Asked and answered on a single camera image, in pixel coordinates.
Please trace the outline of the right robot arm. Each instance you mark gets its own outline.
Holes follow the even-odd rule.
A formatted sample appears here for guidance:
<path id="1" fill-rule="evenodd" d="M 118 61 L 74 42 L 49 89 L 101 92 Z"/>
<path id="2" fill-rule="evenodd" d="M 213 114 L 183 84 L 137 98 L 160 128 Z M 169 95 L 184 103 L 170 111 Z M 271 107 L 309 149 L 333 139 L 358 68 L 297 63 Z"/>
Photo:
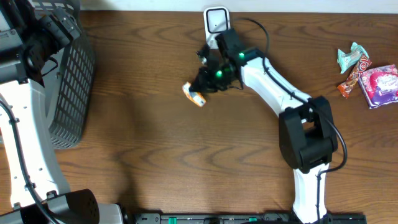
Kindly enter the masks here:
<path id="1" fill-rule="evenodd" d="M 328 100 L 291 85 L 262 51 L 245 47 L 234 29 L 220 32 L 215 42 L 219 56 L 208 44 L 197 51 L 203 66 L 186 87 L 187 95 L 203 106 L 205 93 L 228 90 L 235 81 L 254 90 L 278 118 L 279 149 L 294 172 L 294 215 L 301 223 L 321 223 L 326 216 L 325 172 L 337 149 Z"/>

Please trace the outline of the red purple snack packet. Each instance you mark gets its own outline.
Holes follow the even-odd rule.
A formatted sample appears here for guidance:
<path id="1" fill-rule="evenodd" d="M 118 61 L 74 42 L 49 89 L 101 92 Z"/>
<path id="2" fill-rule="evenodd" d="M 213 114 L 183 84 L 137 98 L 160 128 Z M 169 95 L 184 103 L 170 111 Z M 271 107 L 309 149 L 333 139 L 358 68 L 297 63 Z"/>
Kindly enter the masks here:
<path id="1" fill-rule="evenodd" d="M 359 78 L 359 85 L 370 109 L 397 103 L 397 67 L 394 64 L 366 70 Z"/>

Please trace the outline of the brown orange chocolate bar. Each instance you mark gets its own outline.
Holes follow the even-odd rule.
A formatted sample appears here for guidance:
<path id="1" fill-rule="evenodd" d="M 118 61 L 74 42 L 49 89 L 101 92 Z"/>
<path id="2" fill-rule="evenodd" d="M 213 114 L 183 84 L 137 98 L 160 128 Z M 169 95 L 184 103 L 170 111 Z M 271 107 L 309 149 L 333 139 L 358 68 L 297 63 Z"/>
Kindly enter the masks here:
<path id="1" fill-rule="evenodd" d="M 372 61 L 369 59 L 369 57 L 366 54 L 362 54 L 347 79 L 337 87 L 343 97 L 349 97 L 349 94 L 353 90 L 355 84 L 357 84 L 359 77 L 368 69 L 371 64 Z"/>

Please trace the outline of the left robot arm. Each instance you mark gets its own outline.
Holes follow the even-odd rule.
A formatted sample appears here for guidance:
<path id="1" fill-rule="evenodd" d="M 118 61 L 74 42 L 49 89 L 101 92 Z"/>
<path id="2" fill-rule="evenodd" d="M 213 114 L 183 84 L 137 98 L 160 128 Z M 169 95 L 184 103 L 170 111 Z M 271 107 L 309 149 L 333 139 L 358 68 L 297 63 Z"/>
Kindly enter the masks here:
<path id="1" fill-rule="evenodd" d="M 118 204 L 71 191 L 55 152 L 82 136 L 95 56 L 79 1 L 1 2 L 1 138 L 12 210 L 2 223 L 124 223 Z"/>

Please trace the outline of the teal snack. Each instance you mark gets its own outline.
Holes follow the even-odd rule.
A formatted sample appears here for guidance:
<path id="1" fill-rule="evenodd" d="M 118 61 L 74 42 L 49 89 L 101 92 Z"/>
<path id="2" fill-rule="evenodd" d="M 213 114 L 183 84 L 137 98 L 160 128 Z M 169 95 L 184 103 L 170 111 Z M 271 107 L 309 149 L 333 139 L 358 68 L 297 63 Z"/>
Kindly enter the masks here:
<path id="1" fill-rule="evenodd" d="M 369 55 L 364 47 L 357 44 L 356 42 L 352 43 L 350 51 L 351 52 L 348 54 L 344 53 L 340 49 L 338 49 L 337 51 L 337 63 L 341 68 L 341 74 L 345 73 L 347 69 L 357 63 L 362 55 L 365 55 L 367 56 L 367 58 L 369 58 Z"/>

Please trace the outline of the small orange juice carton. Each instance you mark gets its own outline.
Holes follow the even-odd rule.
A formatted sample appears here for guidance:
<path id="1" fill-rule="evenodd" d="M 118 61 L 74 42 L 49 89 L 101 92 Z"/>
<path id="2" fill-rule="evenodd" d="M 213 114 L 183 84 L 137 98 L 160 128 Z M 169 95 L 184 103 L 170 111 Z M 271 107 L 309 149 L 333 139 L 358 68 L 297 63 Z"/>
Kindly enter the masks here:
<path id="1" fill-rule="evenodd" d="M 185 96 L 194 104 L 196 104 L 199 107 L 203 107 L 206 103 L 205 98 L 203 97 L 203 95 L 199 92 L 194 92 L 194 91 L 190 91 L 191 87 L 191 83 L 186 82 L 183 86 L 182 86 L 182 90 L 185 94 Z"/>

